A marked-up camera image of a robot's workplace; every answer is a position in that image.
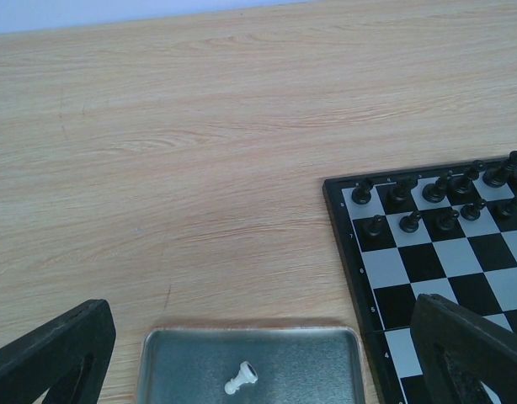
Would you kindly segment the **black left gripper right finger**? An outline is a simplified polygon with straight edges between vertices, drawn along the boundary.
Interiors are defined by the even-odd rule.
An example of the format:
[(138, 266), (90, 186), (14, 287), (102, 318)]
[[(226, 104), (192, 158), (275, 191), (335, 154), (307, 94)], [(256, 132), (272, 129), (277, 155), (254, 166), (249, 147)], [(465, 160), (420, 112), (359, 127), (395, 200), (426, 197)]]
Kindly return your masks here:
[(410, 334), (433, 403), (517, 403), (517, 334), (437, 294), (418, 296)]

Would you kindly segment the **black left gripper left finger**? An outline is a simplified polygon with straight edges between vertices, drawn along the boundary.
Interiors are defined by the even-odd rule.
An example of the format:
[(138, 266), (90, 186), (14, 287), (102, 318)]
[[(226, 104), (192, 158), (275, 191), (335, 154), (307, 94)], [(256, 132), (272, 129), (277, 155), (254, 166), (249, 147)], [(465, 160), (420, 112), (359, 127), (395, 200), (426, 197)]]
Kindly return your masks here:
[(86, 300), (0, 348), (0, 403), (96, 403), (115, 346), (108, 301)]

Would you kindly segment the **black white chess board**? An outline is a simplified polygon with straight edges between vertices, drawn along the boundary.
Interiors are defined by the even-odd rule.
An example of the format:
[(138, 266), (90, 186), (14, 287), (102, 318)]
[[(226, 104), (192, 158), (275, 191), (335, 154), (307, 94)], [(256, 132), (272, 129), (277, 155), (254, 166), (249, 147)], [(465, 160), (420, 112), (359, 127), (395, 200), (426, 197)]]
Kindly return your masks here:
[(517, 150), (322, 189), (380, 402), (430, 400), (409, 331), (421, 294), (517, 334)]

